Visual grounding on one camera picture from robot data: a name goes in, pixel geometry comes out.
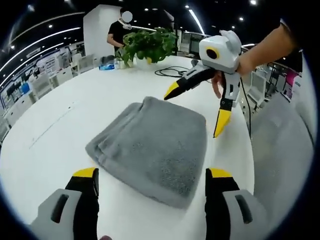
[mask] finger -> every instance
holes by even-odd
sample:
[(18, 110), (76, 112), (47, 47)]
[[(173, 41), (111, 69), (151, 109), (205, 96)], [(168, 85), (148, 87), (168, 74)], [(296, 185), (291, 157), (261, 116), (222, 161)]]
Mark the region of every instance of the finger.
[(217, 98), (220, 99), (221, 93), (219, 91), (218, 81), (219, 81), (219, 77), (214, 77), (212, 79), (212, 88), (213, 88), (213, 91), (214, 91), (215, 95), (217, 96)]

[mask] white chair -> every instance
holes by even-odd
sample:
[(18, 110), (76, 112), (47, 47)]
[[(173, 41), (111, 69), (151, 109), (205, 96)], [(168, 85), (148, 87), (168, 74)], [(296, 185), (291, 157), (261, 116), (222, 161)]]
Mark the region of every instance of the white chair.
[(18, 109), (17, 105), (14, 104), (12, 107), (8, 109), (8, 111), (4, 115), (4, 119), (7, 123), (12, 127), (15, 125), (16, 121), (21, 117), (20, 110)]
[(56, 75), (56, 79), (57, 82), (60, 85), (62, 85), (63, 83), (65, 83), (66, 81), (69, 81), (70, 79), (72, 79), (74, 76), (72, 74), (72, 70), (71, 67), (67, 67), (62, 69), (60, 72), (58, 72), (58, 74)]
[(9, 133), (9, 131), (10, 131), (10, 128), (9, 128), (8, 121), (1, 116), (0, 117), (0, 145), (1, 146), (5, 140), (5, 137)]
[(41, 99), (44, 95), (49, 93), (54, 87), (50, 83), (48, 74), (44, 73), (40, 75), (37, 79), (32, 79), (30, 81), (33, 94), (37, 100)]
[(79, 60), (77, 73), (82, 74), (93, 68), (94, 68), (94, 56), (93, 55), (84, 56)]
[(34, 103), (30, 98), (31, 92), (25, 94), (15, 102), (17, 109), (19, 110), (19, 115), (22, 116)]
[(251, 72), (251, 85), (247, 92), (247, 95), (255, 101), (255, 103), (260, 107), (265, 98), (267, 79), (260, 74), (252, 71)]
[(78, 64), (79, 60), (82, 58), (81, 53), (77, 53), (72, 56), (72, 62)]

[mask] folded towel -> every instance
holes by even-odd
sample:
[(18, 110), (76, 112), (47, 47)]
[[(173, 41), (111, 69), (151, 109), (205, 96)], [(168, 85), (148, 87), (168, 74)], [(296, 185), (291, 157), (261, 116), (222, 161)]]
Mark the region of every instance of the folded towel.
[(190, 109), (146, 97), (130, 104), (85, 149), (143, 195), (187, 208), (206, 154), (206, 120)]

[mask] black t-shirt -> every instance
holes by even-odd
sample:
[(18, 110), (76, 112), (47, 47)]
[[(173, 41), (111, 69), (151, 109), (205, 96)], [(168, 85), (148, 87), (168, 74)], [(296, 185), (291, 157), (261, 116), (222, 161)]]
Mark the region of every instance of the black t-shirt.
[[(113, 34), (113, 40), (120, 44), (124, 44), (124, 36), (130, 32), (130, 30), (124, 29), (124, 26), (119, 21), (115, 21), (111, 24), (108, 34)], [(116, 52), (118, 49), (119, 47), (115, 46), (114, 52)]]
[(281, 22), (284, 23), (298, 48), (303, 50), (303, 55), (311, 68), (313, 68), (313, 57), (318, 56), (319, 40), (317, 36), (317, 14), (313, 11), (318, 9), (317, 1), (272, 1), (280, 13)]

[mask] desk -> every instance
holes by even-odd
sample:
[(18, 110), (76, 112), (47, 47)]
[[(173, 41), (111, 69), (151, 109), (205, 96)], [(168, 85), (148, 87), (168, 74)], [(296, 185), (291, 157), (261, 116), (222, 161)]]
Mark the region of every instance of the desk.
[[(191, 68), (189, 58), (171, 56), (158, 63)], [(145, 96), (163, 99), (176, 78), (157, 76), (154, 69), (100, 71), (94, 68), (55, 88), (37, 101), (4, 140), (0, 180), (8, 202), (24, 223), (37, 216), (38, 206), (64, 188), (77, 170), (98, 167), (100, 212), (97, 233), (114, 240), (204, 240), (205, 168), (230, 171), (241, 189), (254, 190), (254, 161), (245, 118), (238, 105), (225, 131), (212, 138), (220, 101), (208, 82), (170, 102), (205, 116), (207, 152), (202, 175), (187, 210), (145, 197), (93, 162), (86, 144), (130, 103)]]

